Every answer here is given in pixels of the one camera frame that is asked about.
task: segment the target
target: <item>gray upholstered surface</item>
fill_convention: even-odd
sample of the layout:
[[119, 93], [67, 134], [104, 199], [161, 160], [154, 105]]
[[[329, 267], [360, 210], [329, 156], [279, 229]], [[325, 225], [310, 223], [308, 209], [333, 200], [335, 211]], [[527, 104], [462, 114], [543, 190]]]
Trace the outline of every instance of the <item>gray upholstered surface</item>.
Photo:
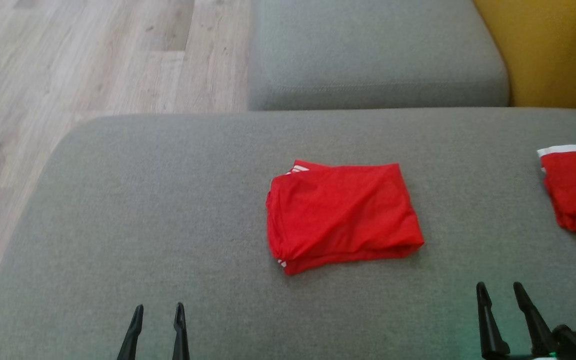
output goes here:
[[[576, 111], [398, 109], [125, 116], [55, 150], [0, 267], [0, 359], [113, 359], [135, 306], [141, 359], [169, 359], [183, 301], [194, 359], [476, 359], [475, 285], [515, 351], [513, 281], [576, 329], [576, 235], [535, 150]], [[398, 162], [426, 244], [407, 259], [285, 276], [266, 244], [295, 158]]]
[[471, 0], [255, 0], [249, 110], [505, 107]]

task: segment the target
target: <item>stitching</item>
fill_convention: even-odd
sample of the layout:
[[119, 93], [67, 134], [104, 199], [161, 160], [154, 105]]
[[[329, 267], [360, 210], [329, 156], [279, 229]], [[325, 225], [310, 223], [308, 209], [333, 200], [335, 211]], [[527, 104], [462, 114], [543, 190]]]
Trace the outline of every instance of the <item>stitching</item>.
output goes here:
[[[265, 1], [259, 0], [257, 2], [261, 7], [261, 23], [262, 27], [266, 26], [266, 7]], [[435, 80], [435, 81], [397, 81], [397, 82], [373, 82], [373, 83], [360, 83], [360, 84], [331, 84], [331, 85], [320, 85], [320, 86], [304, 86], [304, 85], [288, 85], [282, 84], [278, 80], [270, 77], [267, 75], [266, 71], [266, 62], [263, 61], [265, 54], [266, 54], [266, 32], [262, 31], [261, 34], [258, 35], [261, 38], [260, 44], [260, 68], [261, 68], [261, 76], [270, 82], [270, 84], [274, 87], [278, 87], [279, 89], [285, 91], [311, 91], [311, 92], [326, 92], [329, 90], [339, 90], [344, 89], [345, 91], [351, 91], [354, 89], [361, 89], [361, 88], [370, 88], [370, 87], [384, 87], [384, 86], [396, 86], [396, 85], [470, 85], [470, 84], [492, 84], [496, 83], [498, 79], [485, 79], [485, 80], [467, 80], [467, 81], [451, 81], [451, 80]]]

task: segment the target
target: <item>gray sofa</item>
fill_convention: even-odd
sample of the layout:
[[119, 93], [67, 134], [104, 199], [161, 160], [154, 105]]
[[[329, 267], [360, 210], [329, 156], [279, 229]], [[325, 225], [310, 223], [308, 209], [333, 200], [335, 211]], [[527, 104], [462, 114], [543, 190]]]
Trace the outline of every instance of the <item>gray sofa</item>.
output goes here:
[[256, 0], [250, 110], [505, 107], [471, 0]]
[[[528, 352], [514, 281], [576, 330], [576, 234], [555, 221], [536, 152], [558, 144], [576, 144], [576, 110], [93, 121], [55, 150], [4, 256], [0, 359], [114, 359], [139, 304], [138, 358], [170, 359], [178, 301], [194, 359], [477, 359], [478, 281]], [[285, 276], [264, 203], [296, 158], [400, 163], [425, 246]]]

